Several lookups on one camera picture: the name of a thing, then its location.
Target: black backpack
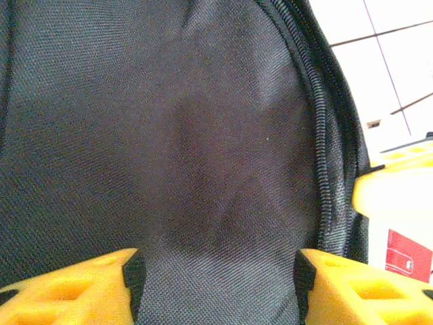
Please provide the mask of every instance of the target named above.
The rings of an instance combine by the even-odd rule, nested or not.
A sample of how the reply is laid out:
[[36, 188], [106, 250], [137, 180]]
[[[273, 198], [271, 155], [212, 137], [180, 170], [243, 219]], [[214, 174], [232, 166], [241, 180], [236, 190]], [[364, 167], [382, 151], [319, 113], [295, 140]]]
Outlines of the black backpack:
[[143, 249], [137, 324], [297, 324], [367, 258], [355, 105], [303, 0], [4, 1], [0, 287]]

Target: black nylon fabric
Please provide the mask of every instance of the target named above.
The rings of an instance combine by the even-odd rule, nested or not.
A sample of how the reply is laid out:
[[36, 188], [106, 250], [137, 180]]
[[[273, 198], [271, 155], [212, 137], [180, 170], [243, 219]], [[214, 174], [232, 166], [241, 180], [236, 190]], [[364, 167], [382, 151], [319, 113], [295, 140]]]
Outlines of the black nylon fabric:
[[23, 1], [15, 16], [0, 286], [140, 244], [138, 324], [297, 323], [314, 109], [264, 11]]

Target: red sticker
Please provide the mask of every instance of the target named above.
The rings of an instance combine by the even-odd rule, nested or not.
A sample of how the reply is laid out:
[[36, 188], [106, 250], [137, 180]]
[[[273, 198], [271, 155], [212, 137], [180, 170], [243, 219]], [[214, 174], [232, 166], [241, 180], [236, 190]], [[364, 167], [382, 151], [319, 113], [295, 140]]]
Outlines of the red sticker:
[[389, 231], [386, 270], [428, 283], [432, 258], [433, 252], [430, 249], [394, 230]]

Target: grout line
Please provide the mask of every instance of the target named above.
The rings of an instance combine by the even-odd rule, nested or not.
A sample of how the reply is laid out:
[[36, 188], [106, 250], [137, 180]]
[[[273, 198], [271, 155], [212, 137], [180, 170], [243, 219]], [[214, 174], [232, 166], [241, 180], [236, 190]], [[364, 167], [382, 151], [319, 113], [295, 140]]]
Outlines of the grout line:
[[390, 34], [390, 33], [394, 33], [394, 32], [399, 32], [400, 30], [405, 30], [405, 29], [408, 29], [408, 28], [418, 27], [418, 26], [422, 26], [422, 25], [425, 25], [425, 24], [431, 24], [431, 23], [433, 23], [433, 20], [429, 20], [428, 22], [420, 22], [419, 24], [414, 24], [414, 25], [411, 25], [411, 26], [405, 26], [405, 27], [400, 27], [400, 28], [396, 28], [396, 29], [392, 29], [392, 30], [387, 30], [386, 32], [376, 32], [375, 28], [373, 26], [374, 34], [363, 36], [363, 37], [359, 37], [357, 39], [350, 39], [348, 41], [343, 41], [343, 42], [335, 43], [335, 44], [332, 44], [331, 47], [345, 45], [345, 44], [349, 44], [349, 43], [353, 43], [353, 42], [357, 42], [357, 41], [363, 41], [364, 39], [370, 39], [372, 37], [378, 37], [378, 36], [382, 36], [382, 35], [386, 35], [386, 34]]
[[[368, 18], [370, 19], [371, 27], [373, 27], [373, 32], [374, 32], [375, 35], [377, 35], [376, 28], [374, 27], [373, 20], [371, 19], [370, 12], [368, 10], [367, 4], [366, 4], [365, 0], [363, 0], [363, 2], [364, 2], [365, 10], [367, 10]], [[382, 58], [384, 60], [386, 71], [388, 71], [388, 76], [390, 77], [392, 88], [394, 88], [394, 92], [395, 92], [395, 96], [397, 97], [398, 104], [400, 106], [400, 109], [402, 109], [400, 97], [398, 96], [397, 88], [395, 87], [394, 80], [392, 80], [392, 75], [391, 75], [388, 63], [386, 62], [384, 51], [382, 50], [382, 46], [380, 45], [379, 37], [375, 36], [375, 38], [376, 38], [376, 41], [378, 42], [380, 53], [381, 53]], [[404, 114], [403, 114], [403, 118], [405, 119], [405, 123], [406, 123], [407, 130], [409, 132], [409, 135], [412, 135], [411, 130], [409, 128], [409, 124], [408, 124], [407, 119], [406, 119], [406, 116]]]
[[415, 104], [418, 104], [419, 102], [422, 102], [423, 100], [426, 100], [427, 98], [433, 96], [433, 93], [429, 93], [428, 95], [419, 98], [418, 100], [415, 100], [414, 102], [411, 102], [410, 104], [407, 104], [406, 106], [403, 106], [402, 108], [395, 110], [394, 112], [391, 113], [391, 115], [397, 114], [398, 112], [402, 112], [404, 111], [406, 108], [409, 108]]

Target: white tile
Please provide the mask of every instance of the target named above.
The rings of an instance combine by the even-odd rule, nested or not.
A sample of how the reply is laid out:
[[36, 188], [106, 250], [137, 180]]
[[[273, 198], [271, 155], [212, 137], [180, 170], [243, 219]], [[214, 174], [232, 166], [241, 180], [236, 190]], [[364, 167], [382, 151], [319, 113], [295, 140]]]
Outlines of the white tile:
[[402, 112], [385, 116], [378, 127], [364, 128], [364, 136], [372, 163], [380, 160], [380, 152], [412, 141]]
[[400, 108], [376, 38], [334, 47], [363, 124]]
[[363, 0], [310, 0], [310, 4], [330, 44], [373, 34]]
[[425, 138], [427, 132], [433, 132], [433, 96], [406, 108], [405, 116], [413, 140]]
[[433, 20], [432, 0], [365, 0], [365, 4], [377, 33]]
[[379, 37], [401, 105], [433, 92], [433, 23]]

